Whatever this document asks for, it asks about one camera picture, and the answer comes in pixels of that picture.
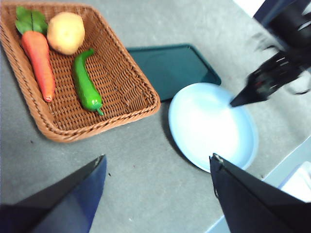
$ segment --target woven basket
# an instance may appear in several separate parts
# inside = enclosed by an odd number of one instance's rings
[[[46,103],[32,66],[20,46],[15,28],[16,7],[42,12],[47,22],[62,11],[81,15],[86,35],[71,56],[50,50],[55,76],[55,98]],[[57,142],[73,142],[154,114],[160,108],[158,94],[100,13],[91,6],[55,2],[2,2],[1,42],[11,63],[31,115],[40,131]],[[74,57],[90,47],[95,54],[86,68],[103,99],[104,116],[84,110],[72,79]]]

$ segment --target yellow potato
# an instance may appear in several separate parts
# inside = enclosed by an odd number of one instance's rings
[[[74,54],[83,44],[84,36],[83,20],[77,14],[61,12],[49,21],[47,40],[62,54]]]

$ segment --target dark green tray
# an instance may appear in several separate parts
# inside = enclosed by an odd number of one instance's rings
[[[161,100],[168,100],[193,83],[221,84],[221,79],[190,44],[127,49]]]

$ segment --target gray table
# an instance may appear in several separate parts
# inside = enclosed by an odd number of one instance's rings
[[[126,47],[192,43],[237,94],[270,57],[251,37],[267,32],[231,0],[92,0]],[[248,172],[262,178],[311,135],[311,94],[284,90],[247,108],[259,132]],[[37,129],[1,49],[1,202],[16,203],[101,154],[108,159],[104,194],[91,233],[204,233],[221,215],[210,174],[176,148],[169,103],[158,113],[100,135],[60,144]]]

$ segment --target green pepper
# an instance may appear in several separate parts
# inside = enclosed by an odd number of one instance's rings
[[[102,98],[86,70],[86,59],[94,54],[93,49],[86,50],[76,56],[73,62],[74,85],[78,93],[82,106],[92,112],[97,111],[103,116],[100,110],[102,107]]]

